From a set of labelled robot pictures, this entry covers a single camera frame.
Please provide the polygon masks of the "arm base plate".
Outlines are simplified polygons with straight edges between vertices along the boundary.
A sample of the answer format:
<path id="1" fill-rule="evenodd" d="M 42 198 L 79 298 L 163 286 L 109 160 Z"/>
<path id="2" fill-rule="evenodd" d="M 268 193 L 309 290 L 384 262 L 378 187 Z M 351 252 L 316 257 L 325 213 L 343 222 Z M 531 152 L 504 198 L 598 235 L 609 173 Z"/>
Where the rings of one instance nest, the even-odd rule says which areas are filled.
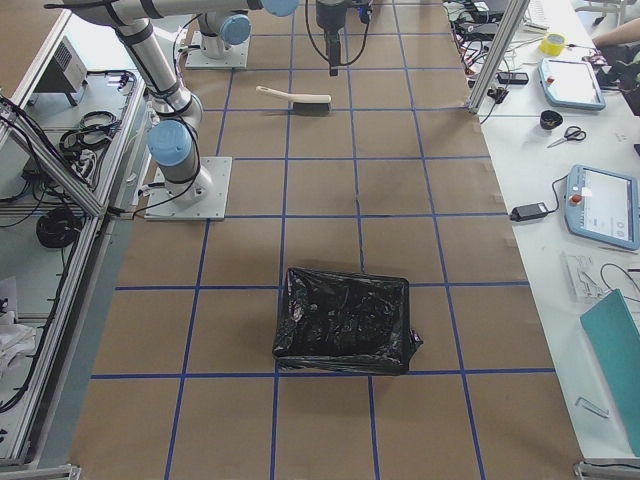
<path id="1" fill-rule="evenodd" d="M 156 168 L 154 181 L 162 183 L 150 192 L 150 206 L 144 218 L 156 221 L 223 220 L 233 159 L 231 157 L 202 157 L 201 169 L 193 184 L 169 183 L 160 168 Z"/>
<path id="2" fill-rule="evenodd" d="M 247 67 L 250 39 L 230 45 L 219 37 L 203 37 L 200 31 L 192 36 L 185 66 L 191 70 L 244 69 Z"/>

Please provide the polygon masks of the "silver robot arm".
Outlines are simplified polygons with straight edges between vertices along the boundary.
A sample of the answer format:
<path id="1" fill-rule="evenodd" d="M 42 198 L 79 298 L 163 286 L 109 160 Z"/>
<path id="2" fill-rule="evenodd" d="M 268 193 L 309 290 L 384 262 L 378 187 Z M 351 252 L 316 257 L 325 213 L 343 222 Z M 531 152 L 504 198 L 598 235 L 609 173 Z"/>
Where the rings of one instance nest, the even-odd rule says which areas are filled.
<path id="1" fill-rule="evenodd" d="M 244 44 L 251 35 L 252 23 L 248 17 L 249 10 L 265 10 L 276 17 L 292 15 L 298 8 L 299 1 L 247 1 L 246 7 L 221 12 L 205 13 L 198 20 L 201 35 L 201 51 L 209 58 L 219 58 L 220 53 L 232 47 Z M 358 13 L 359 21 L 365 25 L 364 37 L 356 56 L 344 62 L 340 32 L 346 25 L 349 10 Z M 339 69 L 356 62 L 364 53 L 368 38 L 372 14 L 371 1 L 316 1 L 315 22 L 324 39 L 324 51 L 316 44 L 311 33 L 309 21 L 309 2 L 304 2 L 304 21 L 307 37 L 321 59 L 325 61 L 331 77 L 339 73 Z"/>
<path id="2" fill-rule="evenodd" d="M 224 14 L 264 9 L 277 17 L 291 15 L 296 1 L 63 1 L 46 9 L 67 9 L 83 20 L 114 30 L 153 97 L 153 108 L 163 119 L 184 118 L 193 131 L 202 119 L 202 106 L 177 77 L 154 33 L 153 19 L 177 15 L 205 16 L 207 28 Z"/>

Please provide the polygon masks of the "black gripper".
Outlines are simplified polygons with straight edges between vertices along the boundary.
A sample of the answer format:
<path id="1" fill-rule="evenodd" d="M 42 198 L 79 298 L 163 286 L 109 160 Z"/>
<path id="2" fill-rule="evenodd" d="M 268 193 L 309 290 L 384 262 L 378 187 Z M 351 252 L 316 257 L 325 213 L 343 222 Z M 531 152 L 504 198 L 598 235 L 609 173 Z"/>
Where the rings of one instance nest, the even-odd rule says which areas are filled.
<path id="1" fill-rule="evenodd" d="M 341 44 L 337 40 L 345 25 L 346 2 L 343 0 L 317 0 L 315 5 L 317 26 L 323 30 L 325 53 L 330 76 L 338 74 L 341 63 Z"/>

